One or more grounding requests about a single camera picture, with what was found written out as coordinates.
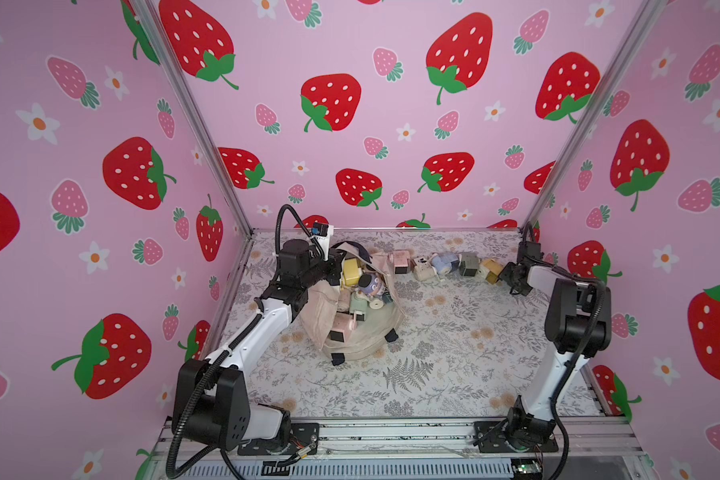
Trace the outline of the grey green pencil sharpener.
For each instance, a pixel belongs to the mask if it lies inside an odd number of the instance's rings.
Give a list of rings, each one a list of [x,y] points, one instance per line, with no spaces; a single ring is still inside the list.
[[[462,253],[459,256],[459,274],[463,277],[475,277],[480,268],[480,258],[474,253]]]

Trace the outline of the mint green pencil sharpener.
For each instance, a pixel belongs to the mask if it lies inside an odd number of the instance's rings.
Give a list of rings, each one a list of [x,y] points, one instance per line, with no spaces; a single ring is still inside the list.
[[[353,293],[350,298],[349,314],[357,321],[364,321],[369,309],[369,301],[359,293]]]

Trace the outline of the pink pencil sharpener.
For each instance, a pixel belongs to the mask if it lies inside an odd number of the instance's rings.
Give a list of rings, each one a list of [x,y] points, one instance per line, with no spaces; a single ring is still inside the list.
[[[338,315],[334,318],[328,338],[334,342],[347,343],[357,328],[357,320],[353,316]]]
[[[390,254],[390,260],[395,275],[409,274],[411,271],[412,259],[408,250],[394,250]]]

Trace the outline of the cream canvas tote bag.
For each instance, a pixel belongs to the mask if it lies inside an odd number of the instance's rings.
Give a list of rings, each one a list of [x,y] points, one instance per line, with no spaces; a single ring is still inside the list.
[[[340,242],[330,252],[338,255],[338,280],[310,287],[298,319],[318,350],[338,366],[397,342],[405,313],[388,255],[371,254],[352,241]]]

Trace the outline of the purple pencil sharpener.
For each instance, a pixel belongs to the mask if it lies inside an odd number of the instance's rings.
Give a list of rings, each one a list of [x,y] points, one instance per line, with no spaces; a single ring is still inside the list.
[[[357,294],[368,301],[381,299],[386,290],[382,277],[375,272],[364,273],[358,280]]]

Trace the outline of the light blue pencil sharpener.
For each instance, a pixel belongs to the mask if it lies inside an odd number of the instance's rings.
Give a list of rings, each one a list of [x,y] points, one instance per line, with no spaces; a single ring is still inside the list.
[[[430,259],[438,276],[445,276],[460,266],[460,255],[454,252],[436,253]]]

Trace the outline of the cream white pencil sharpener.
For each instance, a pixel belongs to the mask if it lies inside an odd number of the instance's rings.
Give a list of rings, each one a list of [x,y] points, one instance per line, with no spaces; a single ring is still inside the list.
[[[437,279],[438,273],[427,257],[416,257],[413,260],[413,274],[420,282]]]

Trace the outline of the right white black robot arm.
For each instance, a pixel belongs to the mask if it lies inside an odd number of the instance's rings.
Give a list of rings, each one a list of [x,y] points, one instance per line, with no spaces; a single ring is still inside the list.
[[[558,403],[573,376],[609,346],[611,293],[596,277],[581,277],[546,263],[511,262],[500,279],[515,293],[538,290],[549,300],[544,322],[548,348],[503,427],[504,438],[513,449],[532,449],[550,441],[561,426]]]

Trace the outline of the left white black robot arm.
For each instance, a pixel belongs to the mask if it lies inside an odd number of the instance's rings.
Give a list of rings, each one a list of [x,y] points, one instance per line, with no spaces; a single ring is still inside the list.
[[[246,442],[280,450],[289,443],[290,415],[279,407],[249,399],[246,377],[270,344],[290,326],[309,300],[308,290],[325,280],[340,282],[343,255],[330,251],[303,270],[285,264],[256,299],[257,310],[233,337],[203,360],[190,359],[179,370],[173,439],[169,454],[178,455],[184,440],[225,452]]]

